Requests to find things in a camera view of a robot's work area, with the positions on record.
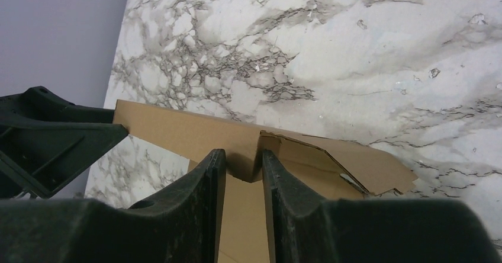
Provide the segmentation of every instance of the gray marble vein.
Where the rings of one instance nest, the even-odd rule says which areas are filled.
[[[407,197],[466,202],[502,250],[501,1],[128,0],[105,106],[132,100],[385,150],[420,177]],[[148,158],[132,156],[151,145],[132,142],[93,166],[87,197],[127,206],[180,175],[155,180],[138,168]]]

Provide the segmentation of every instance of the cardboard box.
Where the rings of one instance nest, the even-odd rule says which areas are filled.
[[[362,199],[389,190],[404,193],[416,175],[387,152],[351,142],[117,101],[114,123],[130,134],[182,155],[191,167],[211,149],[224,149],[228,174],[219,262],[269,262],[261,151],[326,198]]]

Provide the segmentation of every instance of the gray floor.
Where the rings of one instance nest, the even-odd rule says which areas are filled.
[[[102,107],[126,0],[0,0],[0,96],[43,85]],[[55,198],[83,193],[88,171]]]

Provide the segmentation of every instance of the folded cardboard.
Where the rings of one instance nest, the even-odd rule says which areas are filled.
[[[114,123],[130,134],[191,160],[224,149],[228,173],[219,262],[269,262],[261,152],[270,149],[286,169],[319,194],[361,199],[389,190],[404,193],[417,177],[387,152],[178,110],[117,101]]]

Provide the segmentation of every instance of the open cardboard box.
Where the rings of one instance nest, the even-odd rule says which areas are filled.
[[[389,190],[404,193],[416,175],[387,152],[341,140],[308,136],[117,101],[114,123],[130,134],[191,160],[193,168],[211,149],[224,149],[228,174],[219,262],[269,262],[261,151],[276,153],[284,167],[326,198],[357,200]]]

